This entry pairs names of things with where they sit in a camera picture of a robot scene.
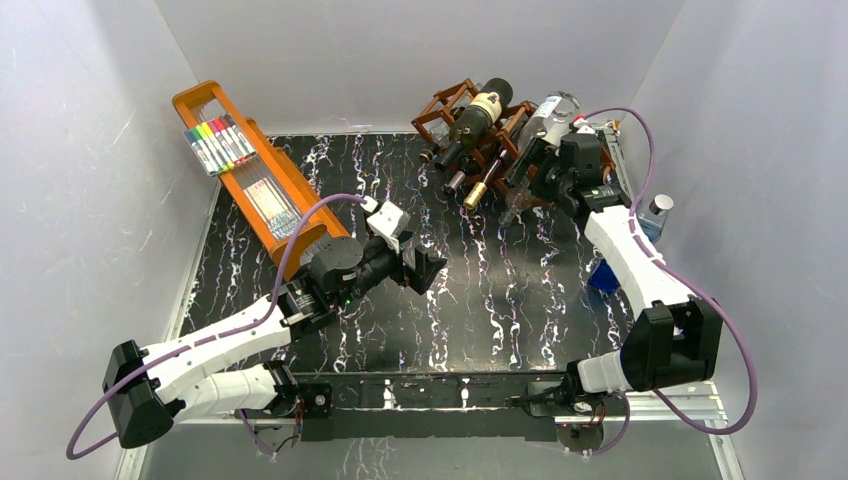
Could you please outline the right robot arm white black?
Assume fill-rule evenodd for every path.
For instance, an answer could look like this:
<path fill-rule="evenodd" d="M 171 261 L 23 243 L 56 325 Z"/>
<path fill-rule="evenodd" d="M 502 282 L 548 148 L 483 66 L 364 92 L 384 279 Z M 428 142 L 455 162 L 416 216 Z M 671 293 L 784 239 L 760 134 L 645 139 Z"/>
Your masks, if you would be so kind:
<path fill-rule="evenodd" d="M 663 271 L 663 259 L 630 213 L 623 190 L 603 180 L 602 145 L 593 134 L 568 133 L 559 145 L 532 140 L 516 173 L 536 172 L 530 193 L 572 217 L 600 251 L 636 318 L 619 350 L 572 361 L 562 383 L 540 392 L 577 414 L 604 395 L 649 391 L 710 379 L 722 321 L 715 308 Z"/>

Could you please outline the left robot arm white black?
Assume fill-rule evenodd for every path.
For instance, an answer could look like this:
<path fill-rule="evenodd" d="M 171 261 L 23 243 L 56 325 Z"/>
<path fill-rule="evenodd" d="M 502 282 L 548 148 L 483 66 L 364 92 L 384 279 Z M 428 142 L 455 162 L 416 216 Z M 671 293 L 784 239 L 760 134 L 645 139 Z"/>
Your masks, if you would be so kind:
<path fill-rule="evenodd" d="M 422 246 L 394 250 L 384 239 L 351 237 L 323 243 L 277 297 L 252 305 L 176 340 L 146 347 L 129 340 L 111 352 L 103 381 L 119 444 L 147 445 L 175 424 L 214 413 L 269 411 L 286 416 L 308 393 L 279 362 L 245 370 L 232 365 L 294 343 L 338 318 L 341 307 L 390 279 L 425 294 L 446 259 Z"/>

